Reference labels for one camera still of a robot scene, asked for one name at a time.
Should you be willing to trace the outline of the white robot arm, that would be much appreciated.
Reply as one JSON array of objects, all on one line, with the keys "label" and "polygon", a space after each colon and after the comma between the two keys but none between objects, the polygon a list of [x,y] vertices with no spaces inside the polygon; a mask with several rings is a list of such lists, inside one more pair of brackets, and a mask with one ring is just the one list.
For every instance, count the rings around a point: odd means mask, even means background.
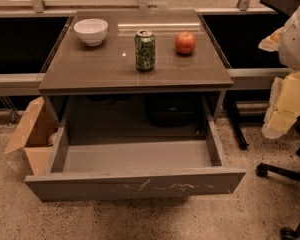
[{"label": "white robot arm", "polygon": [[292,69],[284,79],[274,79],[264,117],[263,136],[278,139],[300,116],[300,6],[282,28],[263,39],[262,43],[277,43],[280,63]]}]

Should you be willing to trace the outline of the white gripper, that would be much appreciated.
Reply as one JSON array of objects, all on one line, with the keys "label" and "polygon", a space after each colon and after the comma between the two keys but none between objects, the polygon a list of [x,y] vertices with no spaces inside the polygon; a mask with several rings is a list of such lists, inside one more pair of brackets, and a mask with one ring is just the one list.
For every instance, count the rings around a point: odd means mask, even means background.
[{"label": "white gripper", "polygon": [[[258,48],[267,52],[277,52],[282,30],[283,28],[278,28],[262,39]],[[263,136],[268,139],[278,139],[285,135],[300,116],[300,71],[286,76],[283,80],[276,109],[283,113],[267,112],[261,129]]]}]

